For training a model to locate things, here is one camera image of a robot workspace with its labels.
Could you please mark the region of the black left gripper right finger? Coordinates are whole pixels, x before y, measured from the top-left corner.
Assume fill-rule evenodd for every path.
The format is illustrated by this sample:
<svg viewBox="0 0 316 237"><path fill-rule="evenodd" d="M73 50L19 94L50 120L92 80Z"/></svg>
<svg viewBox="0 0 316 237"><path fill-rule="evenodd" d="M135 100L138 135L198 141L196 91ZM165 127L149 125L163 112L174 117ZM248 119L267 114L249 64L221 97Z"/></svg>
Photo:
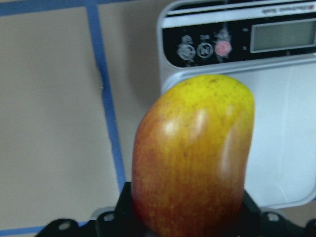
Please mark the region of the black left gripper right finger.
<svg viewBox="0 0 316 237"><path fill-rule="evenodd" d="M316 220L298 226L276 210L260 209L247 191L244 191L241 213L234 229L236 237L314 237Z"/></svg>

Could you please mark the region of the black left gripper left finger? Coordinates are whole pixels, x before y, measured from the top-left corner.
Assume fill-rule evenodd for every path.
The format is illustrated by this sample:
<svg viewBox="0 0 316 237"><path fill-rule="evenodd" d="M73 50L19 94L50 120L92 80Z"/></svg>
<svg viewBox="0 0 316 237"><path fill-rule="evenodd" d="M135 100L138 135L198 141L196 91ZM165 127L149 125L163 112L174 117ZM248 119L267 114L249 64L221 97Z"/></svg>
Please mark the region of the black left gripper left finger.
<svg viewBox="0 0 316 237"><path fill-rule="evenodd" d="M131 183L126 182L114 210L101 213L80 226L72 219L57 219L47 224L38 237L152 237L136 217L131 200Z"/></svg>

